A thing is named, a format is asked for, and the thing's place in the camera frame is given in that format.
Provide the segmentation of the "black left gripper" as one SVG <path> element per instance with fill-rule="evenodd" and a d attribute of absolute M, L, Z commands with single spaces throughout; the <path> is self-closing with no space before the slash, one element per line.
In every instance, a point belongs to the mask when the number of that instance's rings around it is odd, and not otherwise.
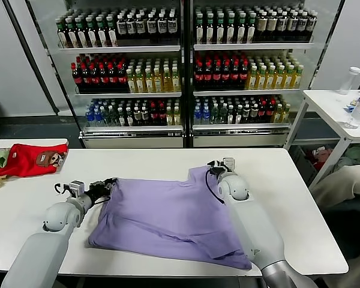
<path fill-rule="evenodd" d="M 107 178 L 105 180 L 99 180 L 92 182 L 89 186 L 89 190 L 85 192 L 89 196 L 93 205 L 104 203 L 110 200 L 110 194 L 113 191 L 117 178 Z"/>

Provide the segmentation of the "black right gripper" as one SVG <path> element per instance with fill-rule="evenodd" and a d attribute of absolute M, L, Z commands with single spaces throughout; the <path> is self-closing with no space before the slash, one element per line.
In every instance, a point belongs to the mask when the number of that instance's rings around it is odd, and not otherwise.
<path fill-rule="evenodd" d="M 218 160 L 210 161 L 208 163 L 209 174 L 218 178 L 221 174 L 227 171 L 224 164 L 221 164 Z"/>

